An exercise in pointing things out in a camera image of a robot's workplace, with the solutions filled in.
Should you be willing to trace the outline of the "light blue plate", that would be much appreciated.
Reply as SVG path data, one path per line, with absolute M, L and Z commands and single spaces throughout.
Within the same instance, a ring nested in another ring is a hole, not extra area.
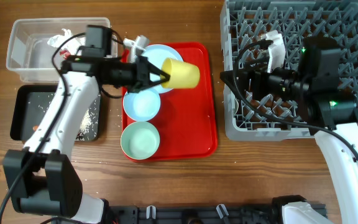
M 141 56 L 147 57 L 148 61 L 159 69 L 162 69 L 162 65 L 167 58 L 183 62 L 181 55 L 175 49 L 162 44 L 147 46 Z M 154 73 L 150 74 L 150 81 L 156 82 L 159 80 L 160 77 L 158 75 Z M 173 90 L 171 88 L 163 88 L 161 85 L 154 86 L 153 89 L 160 95 Z

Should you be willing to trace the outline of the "white rice pile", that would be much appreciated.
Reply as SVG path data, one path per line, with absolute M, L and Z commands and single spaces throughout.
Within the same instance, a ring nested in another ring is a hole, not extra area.
M 80 130 L 76 136 L 77 141 L 94 141 L 98 136 L 99 114 L 86 110 L 80 124 Z

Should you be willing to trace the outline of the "white napkin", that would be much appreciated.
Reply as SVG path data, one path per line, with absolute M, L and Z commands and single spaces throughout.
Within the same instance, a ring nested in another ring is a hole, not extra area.
M 62 45 L 64 41 L 69 39 L 73 36 L 70 29 L 62 29 L 64 32 L 63 35 L 55 35 L 48 39 L 47 44 L 51 47 L 55 47 L 56 49 Z M 63 47 L 62 50 L 66 50 L 71 55 L 75 54 L 76 51 L 79 49 L 80 46 L 85 44 L 85 37 L 76 37 L 72 39 L 71 41 L 67 42 Z

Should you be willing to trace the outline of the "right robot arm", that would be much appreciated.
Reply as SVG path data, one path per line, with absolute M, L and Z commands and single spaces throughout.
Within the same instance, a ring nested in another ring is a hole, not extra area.
M 310 131 L 325 158 L 342 221 L 358 223 L 358 102 L 339 89 L 340 46 L 330 37 L 305 38 L 296 70 L 283 66 L 281 37 L 263 35 L 256 46 L 268 55 L 235 62 L 221 80 L 241 101 L 251 92 L 256 100 L 272 94 L 297 103 L 298 125 Z

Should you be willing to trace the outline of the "light blue bowl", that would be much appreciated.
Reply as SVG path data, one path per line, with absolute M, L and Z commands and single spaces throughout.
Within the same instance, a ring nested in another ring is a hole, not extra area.
M 142 90 L 138 93 L 125 93 L 123 108 L 134 121 L 149 121 L 153 119 L 161 107 L 160 95 L 154 90 Z

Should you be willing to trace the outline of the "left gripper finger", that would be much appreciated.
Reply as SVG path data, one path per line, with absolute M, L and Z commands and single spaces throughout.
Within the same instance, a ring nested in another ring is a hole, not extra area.
M 163 79 L 157 80 L 157 81 L 150 81 L 149 79 L 147 79 L 146 81 L 141 82 L 140 91 L 152 88 L 157 85 L 161 85 L 165 82 L 168 82 L 169 80 L 170 80 L 169 78 L 163 78 Z
M 147 59 L 145 59 L 145 66 L 146 66 L 146 72 L 145 72 L 145 79 L 150 79 L 150 74 L 156 74 L 156 75 L 162 75 L 164 79 L 169 80 L 170 75 L 164 72 L 163 70 L 159 69 L 152 63 L 150 63 Z

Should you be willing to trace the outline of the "yellow plastic cup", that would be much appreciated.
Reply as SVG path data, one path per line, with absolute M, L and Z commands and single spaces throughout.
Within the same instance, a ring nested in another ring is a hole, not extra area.
M 195 88 L 200 81 L 200 70 L 196 65 L 166 58 L 161 70 L 169 74 L 169 81 L 163 82 L 163 88 L 190 89 Z

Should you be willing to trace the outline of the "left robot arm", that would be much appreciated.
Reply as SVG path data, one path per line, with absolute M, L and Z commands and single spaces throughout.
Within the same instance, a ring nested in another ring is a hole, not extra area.
M 143 56 L 132 63 L 112 57 L 112 35 L 111 28 L 88 25 L 79 53 L 55 67 L 59 83 L 38 129 L 21 150 L 9 150 L 4 156 L 8 191 L 0 206 L 0 223 L 8 203 L 19 213 L 47 215 L 51 221 L 109 219 L 108 202 L 84 193 L 70 160 L 85 112 L 104 85 L 137 93 L 155 86 L 150 80 L 153 73 L 161 76 L 162 83 L 172 79 Z

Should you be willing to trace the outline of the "light green bowl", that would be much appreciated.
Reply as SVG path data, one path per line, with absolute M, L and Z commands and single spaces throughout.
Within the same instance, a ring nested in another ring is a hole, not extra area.
M 152 157 L 160 145 L 157 128 L 146 121 L 136 121 L 128 125 L 121 134 L 123 153 L 134 160 Z

